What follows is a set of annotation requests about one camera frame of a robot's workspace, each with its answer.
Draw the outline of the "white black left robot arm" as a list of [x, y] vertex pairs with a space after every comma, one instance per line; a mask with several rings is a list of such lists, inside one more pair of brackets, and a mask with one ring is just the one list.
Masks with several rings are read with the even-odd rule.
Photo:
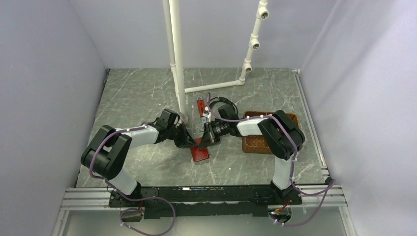
[[178, 148], [193, 148], [197, 143], [184, 124], [162, 125], [144, 123], [139, 127], [115, 129], [104, 125], [96, 133], [81, 156], [81, 164], [92, 178], [105, 181], [115, 188], [130, 207], [142, 197], [141, 184], [124, 169], [130, 149], [153, 145], [165, 140], [174, 141]]

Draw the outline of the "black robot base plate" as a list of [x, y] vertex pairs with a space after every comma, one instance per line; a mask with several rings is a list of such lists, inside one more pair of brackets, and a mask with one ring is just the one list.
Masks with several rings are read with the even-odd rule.
[[142, 197], [125, 199], [111, 192], [110, 208], [143, 207], [145, 219], [173, 216], [252, 215], [264, 217], [274, 206], [301, 205], [296, 190], [273, 184], [142, 187]]

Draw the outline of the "red card holder wallet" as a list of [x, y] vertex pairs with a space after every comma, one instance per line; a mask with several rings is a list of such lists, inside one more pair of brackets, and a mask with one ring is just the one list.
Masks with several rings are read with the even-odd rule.
[[194, 163], [209, 159], [209, 152], [207, 148], [199, 149], [197, 146], [190, 148], [192, 161]]

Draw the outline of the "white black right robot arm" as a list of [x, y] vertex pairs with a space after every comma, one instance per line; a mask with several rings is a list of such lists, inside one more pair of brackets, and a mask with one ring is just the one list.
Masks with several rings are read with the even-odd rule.
[[271, 190], [271, 198], [277, 204], [283, 204], [290, 197], [293, 185], [294, 165], [305, 136], [299, 127], [283, 111], [278, 110], [270, 115], [259, 115], [239, 118], [232, 105], [225, 104], [218, 108], [219, 115], [209, 106], [203, 111], [206, 118], [203, 136], [198, 144], [199, 149], [207, 148], [220, 141], [220, 137], [262, 136], [270, 151], [275, 156], [272, 183], [276, 186]]

